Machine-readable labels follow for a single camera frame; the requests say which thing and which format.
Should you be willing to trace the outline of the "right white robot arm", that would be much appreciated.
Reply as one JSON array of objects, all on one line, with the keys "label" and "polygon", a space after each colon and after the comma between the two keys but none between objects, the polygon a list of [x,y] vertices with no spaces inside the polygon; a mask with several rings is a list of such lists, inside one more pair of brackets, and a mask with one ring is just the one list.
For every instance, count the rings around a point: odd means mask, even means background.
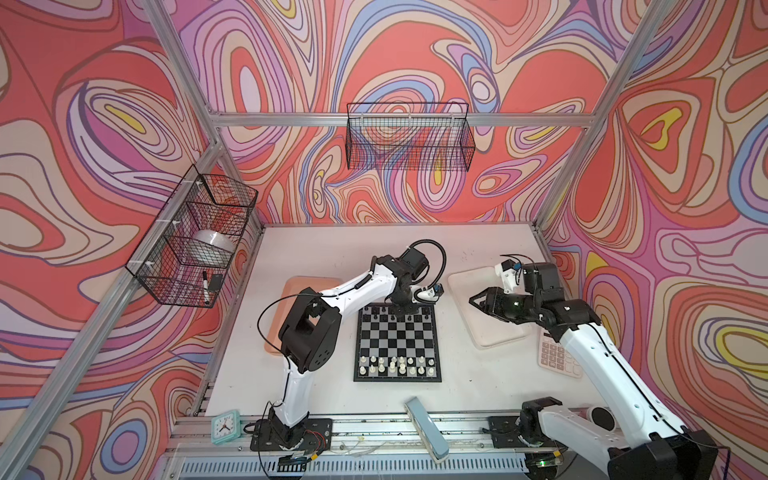
[{"label": "right white robot arm", "polygon": [[522,404],[516,432],[521,442],[559,442],[611,479],[707,479],[718,447],[704,430],[692,430],[651,391],[610,341],[592,307],[569,299],[551,263],[518,268],[501,263],[503,282],[520,277],[524,291],[492,286],[470,304],[502,322],[533,323],[546,331],[582,367],[607,404],[619,434],[573,413],[561,401],[542,397]]}]

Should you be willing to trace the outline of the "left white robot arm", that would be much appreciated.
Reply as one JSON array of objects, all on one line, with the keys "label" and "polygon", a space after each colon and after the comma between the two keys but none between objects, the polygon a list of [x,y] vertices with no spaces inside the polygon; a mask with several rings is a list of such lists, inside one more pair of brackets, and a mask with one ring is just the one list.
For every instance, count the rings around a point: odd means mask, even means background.
[{"label": "left white robot arm", "polygon": [[292,429],[308,417],[312,374],[332,356],[345,318],[379,300],[389,301],[398,314],[411,314],[440,298],[419,297],[436,289],[439,282],[435,278],[425,287],[418,285],[429,269],[427,257],[418,249],[424,244],[440,251],[442,264],[437,275],[441,276],[447,266],[445,249],[434,240],[420,239],[397,257],[373,257],[366,272],[337,287],[320,292],[305,288],[291,296],[294,303],[278,331],[280,344],[268,343],[286,361],[283,398],[270,410],[282,427]]}]

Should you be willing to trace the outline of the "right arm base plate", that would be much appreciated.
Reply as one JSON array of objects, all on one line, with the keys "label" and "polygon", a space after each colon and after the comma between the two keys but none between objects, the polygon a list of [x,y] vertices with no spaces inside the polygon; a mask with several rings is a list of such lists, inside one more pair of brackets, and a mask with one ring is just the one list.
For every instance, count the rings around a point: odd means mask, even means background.
[{"label": "right arm base plate", "polygon": [[481,431],[491,437],[497,449],[534,449],[537,451],[567,451],[564,444],[551,439],[524,440],[521,436],[519,416],[489,416]]}]

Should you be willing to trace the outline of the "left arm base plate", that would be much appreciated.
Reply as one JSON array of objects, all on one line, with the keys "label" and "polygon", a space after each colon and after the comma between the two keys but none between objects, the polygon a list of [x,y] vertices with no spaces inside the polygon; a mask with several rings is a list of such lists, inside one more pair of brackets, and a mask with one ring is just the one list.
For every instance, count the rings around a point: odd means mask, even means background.
[{"label": "left arm base plate", "polygon": [[250,450],[253,452],[322,453],[332,445],[333,420],[307,418],[288,428],[277,418],[260,419],[246,425],[244,432],[251,434]]}]

